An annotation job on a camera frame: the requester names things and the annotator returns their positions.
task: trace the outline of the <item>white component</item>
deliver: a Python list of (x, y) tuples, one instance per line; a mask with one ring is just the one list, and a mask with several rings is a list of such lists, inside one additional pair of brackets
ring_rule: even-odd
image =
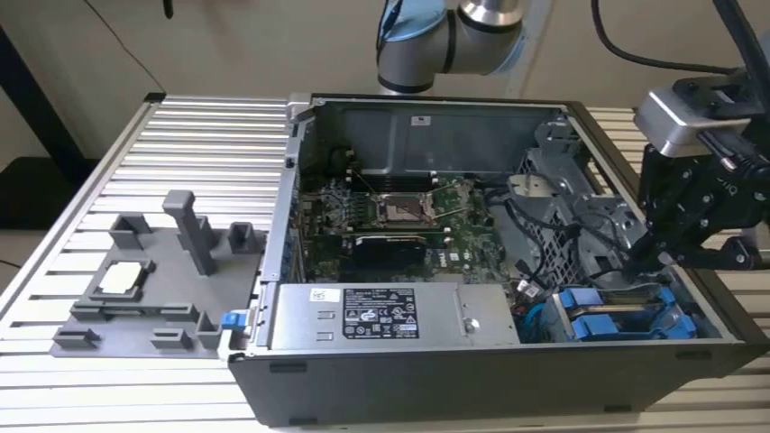
[(431, 125), (431, 117), (428, 115), (413, 115), (411, 117), (411, 125), (412, 126), (429, 126)]
[(109, 265), (104, 277), (98, 282), (102, 293), (124, 294), (136, 285), (141, 274), (141, 264), (136, 262), (118, 262)]
[(338, 302), (340, 289), (313, 287), (310, 289), (310, 302)]
[(540, 294), (543, 289), (533, 283), (525, 280), (519, 281), (519, 286), (516, 287), (516, 291), (521, 293), (527, 298), (536, 298)]

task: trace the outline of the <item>black cable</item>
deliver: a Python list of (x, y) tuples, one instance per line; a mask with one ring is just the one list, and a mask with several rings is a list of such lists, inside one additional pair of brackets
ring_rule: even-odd
[(389, 0), (383, 1), (383, 12), (380, 13), (380, 19), (376, 24), (376, 40), (373, 42), (373, 52), (376, 52), (376, 60), (380, 58), (380, 42), (383, 40), (383, 20), (385, 19), (387, 4)]
[(577, 214), (575, 217), (576, 218), (583, 218), (583, 217), (601, 218), (609, 224), (609, 228), (612, 229), (612, 237), (615, 238), (615, 242), (617, 243), (617, 245), (621, 245), (620, 233), (617, 231), (617, 226), (615, 225), (615, 221), (612, 221), (612, 218), (609, 217), (609, 215), (600, 214), (597, 212), (583, 212), (581, 214)]
[(122, 51), (126, 53), (128, 56), (130, 56), (130, 58), (133, 59), (133, 61), (136, 61), (136, 64), (140, 65), (141, 69), (144, 69), (144, 72), (146, 72), (146, 75), (149, 76), (149, 78), (152, 79), (152, 81), (154, 81), (154, 84), (157, 85), (157, 87), (160, 88), (160, 90), (165, 93), (165, 89), (162, 87), (162, 85), (160, 84), (160, 81), (157, 81), (157, 78), (154, 78), (154, 75), (150, 73), (150, 71), (146, 69), (146, 67), (144, 66), (144, 63), (140, 62), (140, 60), (136, 58), (136, 56), (133, 55), (133, 53), (130, 52), (130, 50), (128, 49), (128, 47), (125, 46), (125, 43), (122, 43), (122, 40), (120, 39), (120, 36), (117, 36), (116, 31), (112, 29), (112, 26), (109, 25), (109, 23), (106, 22), (106, 20), (104, 19), (104, 17), (101, 16), (101, 14), (98, 13), (98, 11), (96, 10), (96, 8), (92, 5), (92, 2), (89, 0), (82, 0), (82, 3), (90, 8), (90, 10), (93, 11), (93, 13), (96, 14), (96, 16), (98, 17), (98, 20), (102, 22), (104, 26), (106, 27), (106, 30), (112, 33), (112, 35), (116, 38), (117, 43), (120, 44), (120, 47), (122, 48)]
[(619, 233), (617, 230), (615, 228), (615, 223), (611, 223), (612, 226), (612, 235), (615, 237), (615, 239), (609, 239), (597, 229), (595, 229), (593, 227), (588, 226), (585, 224), (585, 222), (581, 220), (581, 215), (575, 215), (575, 219), (579, 221), (580, 224), (580, 228), (588, 232), (588, 234), (595, 237), (599, 242), (601, 242), (601, 244), (604, 244), (605, 246), (608, 246), (612, 250), (615, 250), (615, 253), (617, 254), (620, 260), (623, 258), (623, 255), (625, 253), (625, 251), (628, 250), (628, 248), (625, 248), (621, 244), (620, 244), (620, 240), (619, 240)]
[(612, 272), (623, 272), (621, 269), (604, 269), (603, 271), (599, 271), (596, 273), (592, 273), (591, 275), (588, 275), (584, 279), (583, 279), (583, 283), (592, 283), (595, 285), (595, 280), (600, 277), (603, 277), (604, 275), (607, 275), (608, 273)]
[(164, 0), (164, 15), (168, 20), (173, 18), (173, 0)]
[(13, 262), (9, 262), (8, 260), (0, 259), (0, 263), (4, 264), (4, 265), (6, 265), (6, 266), (10, 266), (12, 268), (21, 269), (21, 265), (20, 265), (20, 264), (14, 264)]
[(540, 243), (540, 241), (537, 240), (537, 237), (527, 229), (527, 227), (524, 227), (524, 225), (519, 221), (519, 218), (516, 217), (516, 212), (513, 211), (513, 207), (515, 207), (513, 199), (508, 198), (503, 202), (503, 205), (505, 207), (507, 217), (509, 218), (511, 222), (513, 223), (513, 226), (516, 226), (520, 233), (531, 240), (535, 247), (537, 248), (537, 254), (540, 255), (540, 261), (537, 262), (537, 266), (533, 269), (533, 271), (531, 272), (529, 278), (527, 279), (527, 282), (532, 282), (532, 281), (537, 280), (537, 275), (540, 275), (540, 272), (543, 271), (544, 260), (545, 260), (544, 259), (544, 246)]
[(397, 3), (393, 5), (393, 8), (389, 10), (389, 14), (383, 22), (383, 17), (385, 16), (387, 5), (389, 4), (388, 0), (384, 0), (384, 8), (383, 8), (383, 17), (380, 17), (380, 25), (377, 28), (377, 40), (376, 40), (376, 64), (380, 63), (380, 53), (383, 52), (383, 47), (385, 46), (385, 36), (391, 30), (393, 30), (393, 25), (396, 25), (397, 16), (400, 15), (400, 6), (403, 5), (404, 0), (397, 0)]
[(764, 118), (770, 120), (770, 64), (763, 54), (761, 45), (756, 40), (737, 1), (713, 0), (713, 6), (743, 58), (751, 86), (763, 107)]
[(553, 230), (555, 232), (575, 232), (576, 230), (576, 226), (575, 224), (567, 224), (564, 226), (556, 225), (556, 224), (548, 224), (544, 221), (540, 221), (537, 218), (535, 218), (533, 216), (531, 216), (527, 211), (523, 209), (523, 207), (520, 206), (519, 203), (516, 203), (516, 200), (513, 198), (509, 198), (508, 200), (505, 200), (505, 202), (511, 202), (511, 206), (513, 207), (513, 209), (516, 210), (516, 213), (520, 215), (520, 217), (527, 220), (527, 222), (535, 226), (539, 226), (541, 228), (547, 228), (548, 230)]
[(592, 15), (592, 26), (596, 30), (596, 35), (599, 36), (599, 41), (604, 47), (615, 54), (620, 59), (631, 61), (636, 64), (651, 66), (653, 68), (672, 69), (672, 70), (687, 70), (689, 72), (701, 72), (705, 74), (720, 74), (729, 75), (735, 72), (733, 68), (720, 68), (717, 66), (696, 65), (691, 63), (676, 63), (672, 61), (663, 61), (648, 59), (645, 57), (631, 54), (623, 51), (611, 41), (605, 34), (604, 24), (601, 22), (601, 13), (599, 11), (599, 0), (591, 0), (591, 15)]

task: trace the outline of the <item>motherboard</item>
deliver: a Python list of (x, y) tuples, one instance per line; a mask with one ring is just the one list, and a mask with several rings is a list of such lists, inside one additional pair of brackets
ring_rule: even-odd
[(512, 266), (475, 183), (349, 172), (301, 194), (305, 281), (509, 282)]

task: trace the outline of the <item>warning label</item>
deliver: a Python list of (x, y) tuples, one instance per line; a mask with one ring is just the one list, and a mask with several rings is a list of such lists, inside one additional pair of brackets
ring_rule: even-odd
[(345, 338), (420, 338), (413, 289), (345, 289)]

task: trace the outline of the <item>sticker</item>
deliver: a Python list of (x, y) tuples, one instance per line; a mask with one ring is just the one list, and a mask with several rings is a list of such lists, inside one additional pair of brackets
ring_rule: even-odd
[(338, 289), (314, 287), (310, 289), (310, 302), (338, 302)]
[(411, 125), (412, 126), (429, 126), (431, 125), (431, 117), (428, 115), (413, 115), (411, 117)]
[(342, 336), (420, 338), (413, 289), (344, 289)]
[(524, 291), (524, 295), (527, 295), (529, 298), (533, 298), (535, 296), (537, 296), (537, 288), (536, 286), (529, 286), (529, 288)]

